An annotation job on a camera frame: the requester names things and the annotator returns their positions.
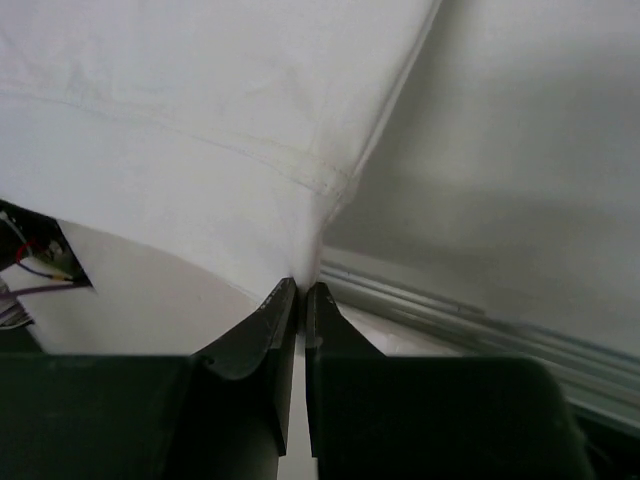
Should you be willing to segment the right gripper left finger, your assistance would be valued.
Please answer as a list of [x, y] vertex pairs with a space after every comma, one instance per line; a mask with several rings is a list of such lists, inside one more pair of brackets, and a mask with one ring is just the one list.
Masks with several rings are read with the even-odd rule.
[[253, 313], [194, 354], [214, 378], [250, 389], [281, 456], [287, 450], [297, 315], [298, 288], [284, 278]]

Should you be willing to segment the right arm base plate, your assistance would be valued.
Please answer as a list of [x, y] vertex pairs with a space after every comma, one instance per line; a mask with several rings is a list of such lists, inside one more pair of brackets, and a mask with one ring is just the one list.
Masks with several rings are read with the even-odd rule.
[[1, 330], [34, 323], [21, 300], [91, 287], [85, 269], [52, 217], [1, 202]]

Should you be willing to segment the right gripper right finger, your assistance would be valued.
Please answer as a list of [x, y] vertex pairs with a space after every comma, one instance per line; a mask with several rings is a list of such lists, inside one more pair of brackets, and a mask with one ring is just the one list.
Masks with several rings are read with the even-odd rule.
[[319, 451], [320, 388], [316, 386], [316, 364], [323, 354], [337, 353], [356, 358], [383, 358], [384, 354], [340, 312], [324, 282], [314, 284], [306, 296], [305, 388], [311, 453]]

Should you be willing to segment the white skirt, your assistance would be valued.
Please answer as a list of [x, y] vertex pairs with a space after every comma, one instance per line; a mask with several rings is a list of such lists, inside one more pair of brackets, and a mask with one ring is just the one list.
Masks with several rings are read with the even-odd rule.
[[1, 196], [263, 298], [317, 277], [435, 1], [5, 1]]

